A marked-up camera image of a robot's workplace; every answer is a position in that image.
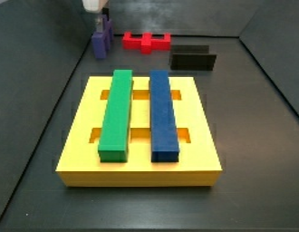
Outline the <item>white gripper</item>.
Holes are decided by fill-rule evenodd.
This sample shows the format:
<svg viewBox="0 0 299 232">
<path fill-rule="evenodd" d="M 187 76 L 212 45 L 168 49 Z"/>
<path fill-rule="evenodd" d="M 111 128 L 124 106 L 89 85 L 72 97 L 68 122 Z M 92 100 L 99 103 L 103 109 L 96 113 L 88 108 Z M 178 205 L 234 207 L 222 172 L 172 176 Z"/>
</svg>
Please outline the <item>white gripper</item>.
<svg viewBox="0 0 299 232">
<path fill-rule="evenodd" d="M 99 13 L 103 9 L 103 13 L 97 14 L 96 17 L 96 29 L 99 33 L 104 32 L 104 17 L 107 16 L 107 19 L 109 20 L 111 17 L 111 10 L 109 8 L 105 8 L 109 0 L 83 0 L 84 10 L 89 13 Z"/>
</svg>

